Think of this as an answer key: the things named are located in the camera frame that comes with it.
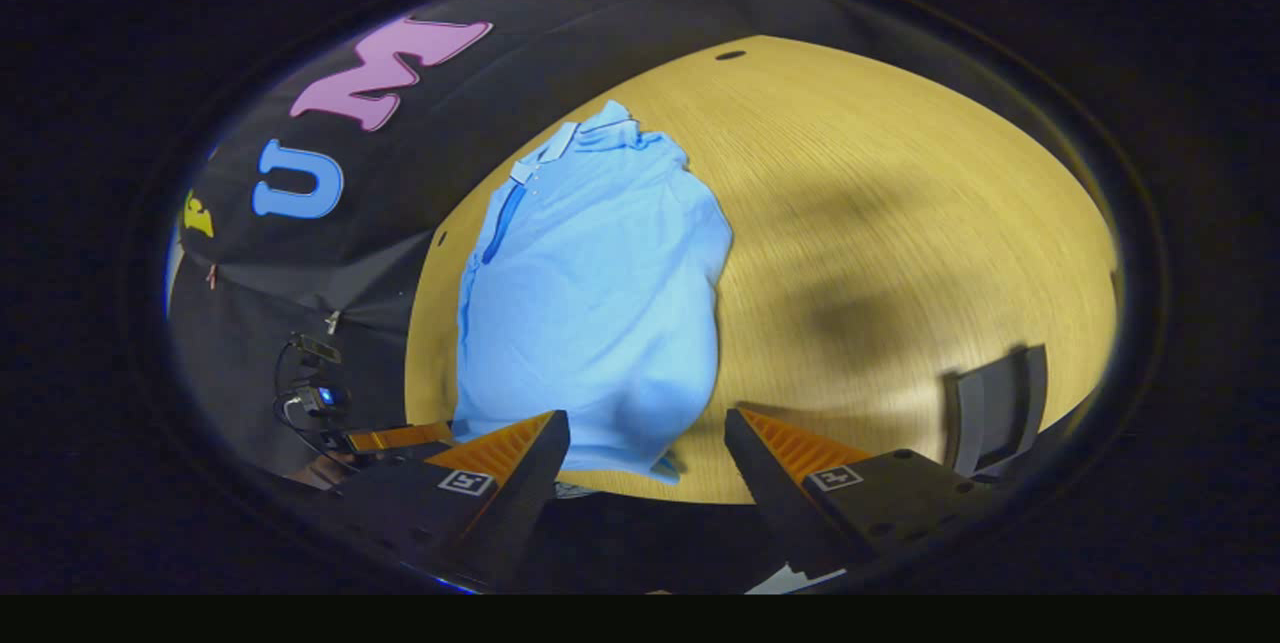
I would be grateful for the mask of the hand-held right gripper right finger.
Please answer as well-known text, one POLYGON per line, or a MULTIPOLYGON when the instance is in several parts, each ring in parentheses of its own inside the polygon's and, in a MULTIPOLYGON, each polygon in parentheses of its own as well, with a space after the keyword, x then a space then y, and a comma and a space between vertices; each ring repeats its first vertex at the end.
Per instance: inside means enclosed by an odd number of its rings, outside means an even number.
POLYGON ((726 414, 723 442, 788 565, 851 579, 909 579, 946 557, 1002 503, 1016 459, 869 453, 745 406, 726 414))

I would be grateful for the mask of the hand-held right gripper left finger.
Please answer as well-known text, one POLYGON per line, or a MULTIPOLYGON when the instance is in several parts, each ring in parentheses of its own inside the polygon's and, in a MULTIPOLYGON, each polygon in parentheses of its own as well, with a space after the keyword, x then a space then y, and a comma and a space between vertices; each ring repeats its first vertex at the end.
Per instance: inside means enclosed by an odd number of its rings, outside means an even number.
POLYGON ((387 562, 463 592, 497 592, 517 571, 570 447, 550 410, 429 457, 369 457, 303 510, 387 562))

